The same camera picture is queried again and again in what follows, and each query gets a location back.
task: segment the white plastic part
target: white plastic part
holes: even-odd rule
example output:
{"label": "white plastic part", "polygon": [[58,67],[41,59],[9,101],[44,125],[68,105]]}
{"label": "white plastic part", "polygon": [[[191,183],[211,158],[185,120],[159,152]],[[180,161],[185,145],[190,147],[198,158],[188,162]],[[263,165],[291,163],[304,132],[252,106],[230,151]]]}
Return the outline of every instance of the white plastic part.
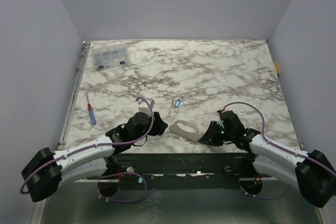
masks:
{"label": "white plastic part", "polygon": [[[153,109],[155,101],[151,98],[146,98],[146,101],[148,101],[148,103],[151,106],[151,109]],[[142,100],[139,100],[138,102],[139,102],[139,105],[138,105],[139,111],[147,114],[148,116],[151,116],[151,111],[149,110],[147,104]]]}
{"label": "white plastic part", "polygon": [[253,162],[254,169],[261,174],[267,174],[299,190],[298,180],[294,169],[288,170],[276,162],[258,156]]}
{"label": "white plastic part", "polygon": [[62,173],[62,181],[59,183],[58,187],[83,178],[101,176],[106,172],[106,170],[107,167],[105,160],[103,158],[96,159],[69,171],[65,175]]}
{"label": "white plastic part", "polygon": [[[296,152],[302,155],[307,155],[307,152],[305,151],[300,151],[300,150],[285,146],[283,144],[280,144],[278,142],[275,142],[275,143],[292,152]],[[278,163],[279,165],[284,166],[288,170],[294,170],[297,167],[296,164],[298,162],[302,162],[305,160],[302,157],[295,157],[294,155],[289,154],[283,150],[280,150],[271,144],[267,144],[267,142],[263,139],[262,135],[256,135],[254,138],[252,138],[252,142],[249,145],[253,153],[266,157]]]}
{"label": "white plastic part", "polygon": [[[96,143],[99,144],[99,143],[112,143],[112,142],[109,137],[101,136],[100,138],[94,141],[91,141],[87,144],[82,144],[77,147],[62,150],[62,151],[55,151],[54,158],[60,157],[62,155],[66,155],[67,153],[71,153],[75,150],[78,150],[85,146],[89,146],[89,145],[96,144]],[[112,145],[93,147],[93,148],[75,153],[69,156],[67,159],[61,159],[57,161],[56,164],[62,166],[61,172],[62,172],[62,176],[64,176],[68,172],[72,171],[73,169],[76,169],[77,167],[82,166],[86,163],[89,163],[99,158],[109,157],[113,154],[113,152],[114,152],[114,148]]]}

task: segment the gray wall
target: gray wall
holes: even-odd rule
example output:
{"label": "gray wall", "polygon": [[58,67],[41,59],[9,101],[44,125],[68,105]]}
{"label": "gray wall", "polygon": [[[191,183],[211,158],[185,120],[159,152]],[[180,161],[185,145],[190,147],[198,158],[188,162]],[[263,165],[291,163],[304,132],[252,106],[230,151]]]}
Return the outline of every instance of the gray wall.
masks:
{"label": "gray wall", "polygon": [[336,167],[336,0],[293,0],[269,47],[299,141]]}
{"label": "gray wall", "polygon": [[0,0],[0,223],[29,223],[21,170],[55,148],[66,116],[81,38],[61,0]]}
{"label": "gray wall", "polygon": [[270,39],[291,0],[62,0],[80,36]]}

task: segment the clear plastic container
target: clear plastic container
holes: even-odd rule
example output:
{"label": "clear plastic container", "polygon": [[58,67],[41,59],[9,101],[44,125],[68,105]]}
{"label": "clear plastic container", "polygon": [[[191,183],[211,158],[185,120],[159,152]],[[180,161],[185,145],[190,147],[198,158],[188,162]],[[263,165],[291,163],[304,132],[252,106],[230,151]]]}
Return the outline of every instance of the clear plastic container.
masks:
{"label": "clear plastic container", "polygon": [[93,65],[98,70],[125,66],[130,63],[125,44],[109,48],[97,48],[92,50],[92,54]]}

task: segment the screwdriver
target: screwdriver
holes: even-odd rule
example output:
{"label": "screwdriver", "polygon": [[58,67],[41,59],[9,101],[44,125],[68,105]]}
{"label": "screwdriver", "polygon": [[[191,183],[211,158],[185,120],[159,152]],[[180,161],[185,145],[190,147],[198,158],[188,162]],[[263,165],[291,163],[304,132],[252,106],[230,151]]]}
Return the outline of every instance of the screwdriver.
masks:
{"label": "screwdriver", "polygon": [[89,102],[89,96],[88,96],[87,93],[86,93],[86,99],[88,100],[88,111],[89,111],[89,116],[90,116],[91,124],[92,125],[96,125],[96,119],[94,117],[93,109],[92,109],[91,104]]}

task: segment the marble countertop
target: marble countertop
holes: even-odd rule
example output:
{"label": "marble countertop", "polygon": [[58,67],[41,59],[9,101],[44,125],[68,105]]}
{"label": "marble countertop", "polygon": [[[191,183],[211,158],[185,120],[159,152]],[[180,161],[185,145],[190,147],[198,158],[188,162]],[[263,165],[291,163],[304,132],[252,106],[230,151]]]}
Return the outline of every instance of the marble countertop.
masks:
{"label": "marble countertop", "polygon": [[[125,67],[96,70],[96,49],[126,44],[131,63]],[[88,92],[97,125],[87,111]],[[154,111],[168,125],[176,120],[195,124],[203,135],[217,110],[241,101],[257,107],[266,119],[265,133],[274,140],[299,148],[274,64],[264,40],[124,40],[93,41],[78,91],[66,147],[92,141],[138,112],[135,98],[153,98]],[[179,110],[171,101],[180,99]],[[228,110],[238,114],[245,127],[261,129],[261,119],[245,105]],[[240,152],[234,145],[209,147],[190,143],[167,129],[149,136],[143,147],[126,153]]]}

